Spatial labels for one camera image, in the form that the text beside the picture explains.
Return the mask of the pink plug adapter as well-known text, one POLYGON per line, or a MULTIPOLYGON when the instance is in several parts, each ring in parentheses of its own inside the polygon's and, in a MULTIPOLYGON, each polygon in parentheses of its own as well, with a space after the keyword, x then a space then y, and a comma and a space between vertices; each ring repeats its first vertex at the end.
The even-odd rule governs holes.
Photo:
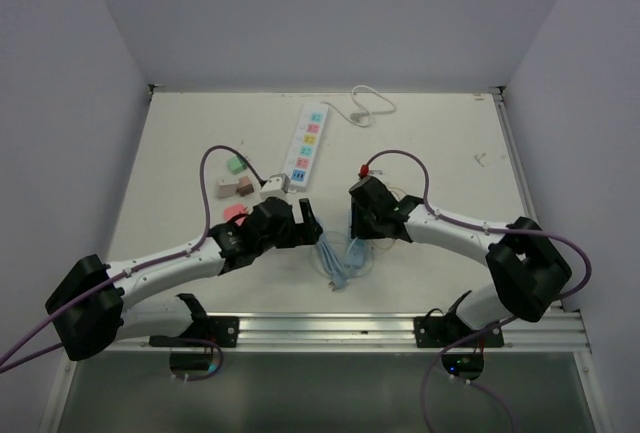
POLYGON ((249 209, 243 204, 234 204, 224 209, 223 219, 227 223, 240 226, 249 215, 249 209))

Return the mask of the brown beige plug adapter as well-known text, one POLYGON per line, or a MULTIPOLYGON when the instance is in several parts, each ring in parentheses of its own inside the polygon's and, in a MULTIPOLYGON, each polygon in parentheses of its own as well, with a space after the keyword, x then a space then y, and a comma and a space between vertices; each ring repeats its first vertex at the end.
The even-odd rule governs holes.
POLYGON ((248 176, 219 178, 215 184, 215 196, 219 199, 230 198, 235 195, 244 197, 254 191, 253 182, 248 176))

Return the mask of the green plug adapter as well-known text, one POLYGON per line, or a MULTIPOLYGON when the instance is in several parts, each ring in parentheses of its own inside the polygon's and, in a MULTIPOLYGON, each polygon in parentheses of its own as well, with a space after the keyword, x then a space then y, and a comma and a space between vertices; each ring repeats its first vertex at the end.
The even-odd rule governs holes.
POLYGON ((234 155, 229 158, 226 162, 226 166, 234 175, 238 175, 248 169, 246 162, 238 155, 234 155))

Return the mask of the white power strip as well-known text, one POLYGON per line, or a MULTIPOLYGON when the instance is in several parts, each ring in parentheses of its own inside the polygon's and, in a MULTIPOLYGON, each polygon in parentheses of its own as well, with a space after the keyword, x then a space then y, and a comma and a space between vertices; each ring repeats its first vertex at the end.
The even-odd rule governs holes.
POLYGON ((329 105, 324 102, 303 105, 281 168, 290 180, 290 189, 308 189, 329 116, 329 105))

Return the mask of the teal plug with cable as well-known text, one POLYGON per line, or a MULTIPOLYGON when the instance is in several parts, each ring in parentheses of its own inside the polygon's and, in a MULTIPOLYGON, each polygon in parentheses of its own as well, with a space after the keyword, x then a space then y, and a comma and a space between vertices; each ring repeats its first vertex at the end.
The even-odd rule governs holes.
POLYGON ((370 240, 353 238, 345 250, 343 269, 348 279, 366 275, 374 264, 373 245, 370 240))

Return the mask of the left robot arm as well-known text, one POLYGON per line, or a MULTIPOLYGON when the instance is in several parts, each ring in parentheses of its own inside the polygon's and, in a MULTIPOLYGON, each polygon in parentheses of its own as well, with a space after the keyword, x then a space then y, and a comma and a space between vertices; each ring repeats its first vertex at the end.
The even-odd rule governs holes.
POLYGON ((111 264, 97 255, 78 260, 45 303, 67 356, 86 360, 119 339, 146 335, 139 307, 159 293, 247 267, 272 248, 316 244, 323 229, 308 199, 299 206, 300 222, 288 202, 270 197, 180 247, 111 264))

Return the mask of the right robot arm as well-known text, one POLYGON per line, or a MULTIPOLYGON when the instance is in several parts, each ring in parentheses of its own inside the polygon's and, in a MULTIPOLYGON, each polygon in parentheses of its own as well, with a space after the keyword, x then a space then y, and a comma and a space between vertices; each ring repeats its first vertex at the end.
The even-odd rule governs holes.
POLYGON ((438 346, 468 345, 483 328, 510 317, 539 321, 572 276, 560 252, 529 218, 475 231, 462 227, 461 218, 445 221, 421 198, 396 199, 373 176, 360 179, 349 194, 357 237, 440 247, 488 269, 488 286, 463 293, 440 317, 423 317, 420 327, 438 346))

